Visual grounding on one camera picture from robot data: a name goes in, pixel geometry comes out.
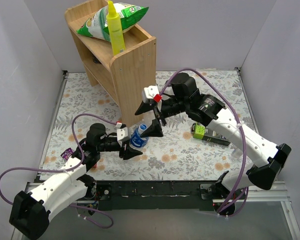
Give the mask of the small blue cap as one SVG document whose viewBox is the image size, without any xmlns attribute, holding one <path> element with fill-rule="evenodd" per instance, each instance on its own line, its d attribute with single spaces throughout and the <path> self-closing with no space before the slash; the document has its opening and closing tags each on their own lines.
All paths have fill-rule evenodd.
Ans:
<svg viewBox="0 0 300 240">
<path fill-rule="evenodd" d="M 139 126 L 139 129 L 140 129 L 141 131 L 145 131 L 145 130 L 147 129 L 147 126 L 146 126 L 145 124 L 141 124 L 141 125 Z"/>
</svg>

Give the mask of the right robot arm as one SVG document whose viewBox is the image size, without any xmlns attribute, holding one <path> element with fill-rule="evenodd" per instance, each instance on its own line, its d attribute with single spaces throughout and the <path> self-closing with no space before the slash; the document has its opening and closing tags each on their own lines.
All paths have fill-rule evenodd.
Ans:
<svg viewBox="0 0 300 240">
<path fill-rule="evenodd" d="M 186 113 L 191 120 L 221 134 L 242 151 L 244 158 L 252 161 L 243 170 L 226 172 L 217 180 L 216 192 L 220 198 L 227 199 L 235 190 L 250 186 L 272 188 L 291 153 L 290 146 L 273 143 L 241 123 L 228 103 L 200 93 L 196 80 L 185 72 L 174 74 L 166 85 L 172 90 L 166 99 L 163 99 L 165 92 L 155 85 L 142 91 L 142 102 L 135 115 L 153 112 L 150 126 L 140 135 L 142 138 L 162 137 L 166 118 Z"/>
</svg>

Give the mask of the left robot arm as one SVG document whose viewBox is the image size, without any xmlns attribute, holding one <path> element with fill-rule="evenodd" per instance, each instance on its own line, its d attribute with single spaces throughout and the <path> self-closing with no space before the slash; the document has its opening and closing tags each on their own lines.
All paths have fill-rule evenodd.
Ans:
<svg viewBox="0 0 300 240">
<path fill-rule="evenodd" d="M 100 160 L 101 153 L 117 152 L 123 160 L 142 154 L 130 147 L 128 127 L 121 122 L 115 127 L 115 132 L 107 134 L 103 124 L 91 125 L 58 173 L 29 192 L 20 191 L 14 197 L 9 223 L 30 240 L 37 240 L 63 209 L 78 199 L 93 199 L 97 182 L 87 172 Z"/>
</svg>

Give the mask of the blue label water bottle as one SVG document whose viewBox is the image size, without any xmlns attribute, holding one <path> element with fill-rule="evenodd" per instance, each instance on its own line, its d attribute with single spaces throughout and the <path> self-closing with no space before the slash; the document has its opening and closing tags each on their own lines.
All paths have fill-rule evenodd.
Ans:
<svg viewBox="0 0 300 240">
<path fill-rule="evenodd" d="M 139 129 L 139 126 L 135 128 L 130 138 L 130 144 L 132 145 L 132 147 L 137 149 L 143 148 L 149 140 L 149 137 L 140 137 L 141 133 L 143 133 L 144 131 L 141 131 Z"/>
</svg>

